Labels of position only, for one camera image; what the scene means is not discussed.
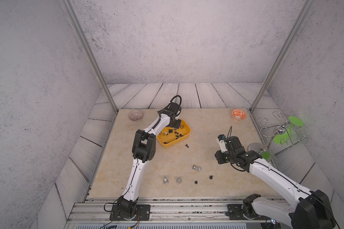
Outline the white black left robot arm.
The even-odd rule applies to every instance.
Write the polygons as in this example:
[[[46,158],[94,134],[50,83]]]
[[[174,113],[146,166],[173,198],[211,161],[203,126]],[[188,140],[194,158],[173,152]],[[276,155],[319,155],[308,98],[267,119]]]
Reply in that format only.
[[[133,164],[126,190],[113,206],[114,214],[131,219],[137,211],[137,201],[142,177],[149,162],[156,153],[157,136],[165,127],[178,129],[181,125],[179,115],[181,104],[171,101],[165,108],[158,110],[158,117],[144,130],[137,130],[132,146]]]

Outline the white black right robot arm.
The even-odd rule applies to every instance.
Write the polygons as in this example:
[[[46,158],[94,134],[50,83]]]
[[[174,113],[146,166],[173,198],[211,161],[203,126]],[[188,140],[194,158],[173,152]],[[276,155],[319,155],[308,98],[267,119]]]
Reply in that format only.
[[[288,178],[256,151],[246,151],[236,136],[219,135],[217,142],[220,150],[215,157],[219,164],[237,165],[240,171],[260,178],[287,201],[280,203],[252,194],[243,200],[246,219],[268,217],[292,229],[333,229],[339,226],[324,192],[312,191]]]

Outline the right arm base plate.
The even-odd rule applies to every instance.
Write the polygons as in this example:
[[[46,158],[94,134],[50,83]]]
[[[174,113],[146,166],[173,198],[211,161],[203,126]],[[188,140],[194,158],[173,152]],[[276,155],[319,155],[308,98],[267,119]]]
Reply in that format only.
[[[243,204],[228,204],[225,215],[228,216],[230,220],[269,220],[266,216],[247,211]]]

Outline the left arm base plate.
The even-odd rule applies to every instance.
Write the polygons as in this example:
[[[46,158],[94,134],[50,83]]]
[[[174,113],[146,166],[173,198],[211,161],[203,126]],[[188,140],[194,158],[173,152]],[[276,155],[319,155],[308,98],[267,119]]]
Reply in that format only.
[[[132,205],[130,208],[114,205],[110,212],[110,221],[148,221],[150,219],[151,205]]]

